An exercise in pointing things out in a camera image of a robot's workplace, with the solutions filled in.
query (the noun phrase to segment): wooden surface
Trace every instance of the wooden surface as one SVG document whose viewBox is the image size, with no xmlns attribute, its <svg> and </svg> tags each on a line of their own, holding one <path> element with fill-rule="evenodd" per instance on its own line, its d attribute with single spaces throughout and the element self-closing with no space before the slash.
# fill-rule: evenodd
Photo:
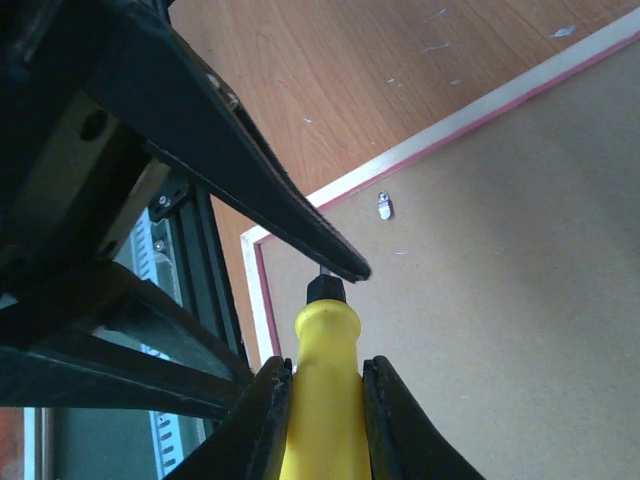
<svg viewBox="0 0 640 480">
<path fill-rule="evenodd" d="M 635 7 L 625 0 L 179 0 L 176 30 L 240 96 L 309 194 Z M 554 37 L 575 27 L 569 36 Z M 239 236 L 214 201 L 247 350 Z"/>
<path fill-rule="evenodd" d="M 638 69 L 640 42 L 325 212 L 373 268 L 346 289 L 360 362 L 387 356 L 487 479 L 640 478 Z M 262 252 L 295 362 L 317 267 Z"/>
</svg>

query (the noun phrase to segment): black plastic part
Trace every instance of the black plastic part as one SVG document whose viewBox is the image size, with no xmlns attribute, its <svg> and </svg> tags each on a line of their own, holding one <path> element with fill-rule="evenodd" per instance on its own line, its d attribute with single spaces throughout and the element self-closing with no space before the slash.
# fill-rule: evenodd
<svg viewBox="0 0 640 480">
<path fill-rule="evenodd" d="M 291 379 L 291 360 L 267 360 L 218 430 L 166 479 L 278 480 Z"/>
<path fill-rule="evenodd" d="M 0 311 L 5 345 L 31 348 L 68 326 L 105 325 L 185 365 L 246 385 L 246 361 L 149 281 L 113 262 L 99 262 L 28 292 Z"/>
<path fill-rule="evenodd" d="M 244 388 L 74 329 L 27 351 L 0 346 L 0 378 L 3 407 L 157 410 L 217 420 Z"/>
<path fill-rule="evenodd" d="M 207 73 L 166 22 L 131 2 L 86 90 L 147 138 L 154 157 L 343 278 L 368 278 L 366 260 L 300 193 L 247 112 L 232 111 Z"/>
<path fill-rule="evenodd" d="M 192 186 L 182 175 L 170 172 L 149 205 L 149 218 L 158 222 L 177 212 L 192 193 Z"/>
<path fill-rule="evenodd" d="M 483 479 L 440 435 L 389 360 L 366 360 L 363 382 L 376 480 Z"/>
<path fill-rule="evenodd" d="M 321 273 L 307 285 L 307 305 L 317 300 L 339 300 L 347 303 L 342 279 Z"/>
</svg>

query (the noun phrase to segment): yellow screwdriver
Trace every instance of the yellow screwdriver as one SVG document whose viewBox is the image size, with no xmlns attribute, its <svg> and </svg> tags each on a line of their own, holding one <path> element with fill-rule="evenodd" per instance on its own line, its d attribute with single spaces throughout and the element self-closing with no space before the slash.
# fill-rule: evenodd
<svg viewBox="0 0 640 480">
<path fill-rule="evenodd" d="M 295 323 L 300 340 L 281 480 L 370 480 L 360 319 L 342 280 L 320 267 Z"/>
</svg>

